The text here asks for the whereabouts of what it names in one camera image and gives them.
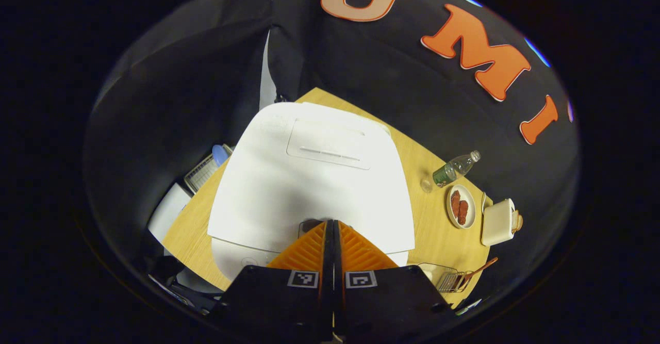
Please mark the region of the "white toaster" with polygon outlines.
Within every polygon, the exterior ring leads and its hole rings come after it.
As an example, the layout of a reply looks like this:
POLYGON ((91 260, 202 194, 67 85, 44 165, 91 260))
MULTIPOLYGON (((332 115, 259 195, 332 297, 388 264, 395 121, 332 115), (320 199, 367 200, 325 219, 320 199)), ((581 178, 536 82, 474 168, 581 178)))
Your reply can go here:
POLYGON ((514 210, 516 206, 511 199, 504 199, 485 208, 481 240, 483 245, 493 246, 514 238, 511 233, 514 210))

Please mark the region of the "white paper sheet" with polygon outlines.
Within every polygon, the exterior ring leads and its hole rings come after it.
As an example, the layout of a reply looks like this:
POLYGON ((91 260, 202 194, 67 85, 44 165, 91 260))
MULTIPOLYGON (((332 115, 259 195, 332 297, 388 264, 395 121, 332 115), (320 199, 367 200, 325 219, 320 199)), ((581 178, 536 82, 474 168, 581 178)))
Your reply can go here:
POLYGON ((183 187, 175 183, 158 203, 147 224, 147 229, 160 244, 163 244, 175 219, 191 198, 192 196, 183 187))

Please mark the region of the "clear rice container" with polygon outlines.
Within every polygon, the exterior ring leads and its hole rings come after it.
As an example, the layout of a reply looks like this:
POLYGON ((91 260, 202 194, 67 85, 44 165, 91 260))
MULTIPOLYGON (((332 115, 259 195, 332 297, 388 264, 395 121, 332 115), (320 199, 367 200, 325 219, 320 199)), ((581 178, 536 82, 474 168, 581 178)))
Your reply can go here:
POLYGON ((417 266, 420 267, 424 275, 434 285, 442 283, 450 274, 457 273, 452 267, 440 266, 432 263, 419 263, 417 266))

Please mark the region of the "white rice cooker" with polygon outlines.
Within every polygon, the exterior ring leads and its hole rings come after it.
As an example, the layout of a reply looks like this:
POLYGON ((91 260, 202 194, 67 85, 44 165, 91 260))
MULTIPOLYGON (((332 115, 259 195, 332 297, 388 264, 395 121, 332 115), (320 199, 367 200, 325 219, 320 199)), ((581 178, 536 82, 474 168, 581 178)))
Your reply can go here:
POLYGON ((266 266, 308 219, 356 229, 400 267, 415 248, 405 172, 391 131, 313 103, 262 109, 241 136, 208 220, 212 256, 233 280, 266 266))

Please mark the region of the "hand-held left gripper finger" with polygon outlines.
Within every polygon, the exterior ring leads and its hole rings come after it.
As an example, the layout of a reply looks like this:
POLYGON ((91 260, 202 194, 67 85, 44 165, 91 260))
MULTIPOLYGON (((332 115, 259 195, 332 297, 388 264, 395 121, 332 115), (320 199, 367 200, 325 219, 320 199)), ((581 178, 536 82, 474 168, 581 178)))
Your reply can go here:
POLYGON ((456 320, 419 266, 399 267, 333 222, 333 333, 343 342, 446 342, 456 320))
POLYGON ((333 221, 323 220, 265 267, 245 266, 214 307, 238 342, 323 342, 333 331, 333 221))

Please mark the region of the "wooden spoon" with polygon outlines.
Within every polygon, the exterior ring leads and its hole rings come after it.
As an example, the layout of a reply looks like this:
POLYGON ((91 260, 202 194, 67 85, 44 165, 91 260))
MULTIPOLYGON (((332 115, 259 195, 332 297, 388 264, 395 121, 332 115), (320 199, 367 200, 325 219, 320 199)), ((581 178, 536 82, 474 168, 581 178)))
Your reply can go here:
POLYGON ((497 261, 498 261, 498 257, 493 257, 491 260, 489 260, 488 262, 486 262, 485 264, 483 264, 483 266, 479 267, 476 271, 472 271, 471 273, 466 273, 466 274, 464 274, 464 276, 462 276, 462 278, 460 278, 460 280, 459 280, 459 285, 457 285, 457 287, 458 287, 459 289, 464 288, 464 286, 466 286, 466 285, 469 283, 469 281, 470 281, 472 278, 474 278, 474 276, 476 276, 477 274, 481 273, 482 271, 484 271, 484 270, 487 269, 488 267, 492 266, 492 265, 495 264, 497 261))

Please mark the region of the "black backdrop cloth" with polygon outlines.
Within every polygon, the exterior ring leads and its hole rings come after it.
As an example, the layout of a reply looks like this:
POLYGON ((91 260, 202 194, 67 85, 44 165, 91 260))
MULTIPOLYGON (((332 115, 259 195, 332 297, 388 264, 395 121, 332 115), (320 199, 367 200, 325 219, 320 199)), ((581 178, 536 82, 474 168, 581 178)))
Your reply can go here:
MULTIPOLYGON (((347 0, 357 7, 370 0, 347 0)), ((476 287, 495 300, 526 283, 570 222, 580 175, 577 122, 556 72, 497 13, 468 0, 396 0, 386 17, 352 22, 321 0, 192 0, 149 29, 109 74, 90 114, 83 153, 97 228, 117 258, 146 280, 147 219, 171 184, 215 142, 236 143, 259 109, 267 56, 276 95, 318 87, 375 114, 443 160, 471 150, 468 178, 525 217, 495 246, 494 272, 476 287), (531 65, 495 101, 464 69, 427 50, 453 4, 531 65)))

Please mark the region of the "white oval plate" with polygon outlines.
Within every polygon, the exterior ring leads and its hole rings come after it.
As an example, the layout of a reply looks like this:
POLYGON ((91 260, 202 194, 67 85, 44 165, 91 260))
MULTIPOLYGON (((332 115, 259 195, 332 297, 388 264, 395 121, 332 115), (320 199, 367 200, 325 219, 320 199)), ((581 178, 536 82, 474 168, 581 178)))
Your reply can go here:
POLYGON ((475 224, 477 220, 477 204, 474 200, 474 197, 472 196, 471 192, 467 189, 467 187, 456 185, 450 187, 447 191, 446 195, 446 208, 447 208, 447 214, 452 222, 453 226, 455 226, 458 229, 466 230, 472 227, 473 224, 475 224), (468 210, 468 215, 467 215, 467 221, 465 222, 465 225, 459 225, 457 222, 457 219, 454 217, 450 205, 450 196, 452 195, 453 191, 459 191, 460 193, 460 200, 465 200, 467 203, 469 203, 469 210, 468 210))

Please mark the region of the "metal wire chopstick holder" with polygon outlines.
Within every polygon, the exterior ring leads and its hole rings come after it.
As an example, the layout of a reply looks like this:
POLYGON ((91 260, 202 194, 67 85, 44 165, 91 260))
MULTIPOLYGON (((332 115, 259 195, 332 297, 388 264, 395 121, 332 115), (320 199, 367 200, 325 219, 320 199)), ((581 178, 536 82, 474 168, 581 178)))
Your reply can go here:
POLYGON ((463 292, 469 285, 470 279, 470 272, 445 273, 436 284, 436 289, 446 294, 463 292))

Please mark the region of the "clear plastic water bottle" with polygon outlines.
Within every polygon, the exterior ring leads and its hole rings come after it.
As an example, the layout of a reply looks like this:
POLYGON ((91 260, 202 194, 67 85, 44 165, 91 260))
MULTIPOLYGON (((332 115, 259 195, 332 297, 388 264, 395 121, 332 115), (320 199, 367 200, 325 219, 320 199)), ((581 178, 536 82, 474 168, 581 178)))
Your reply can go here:
POLYGON ((431 193, 436 188, 448 186, 464 177, 477 161, 481 160, 479 151, 461 155, 444 163, 443 166, 434 170, 431 174, 420 180, 420 187, 425 193, 431 193))

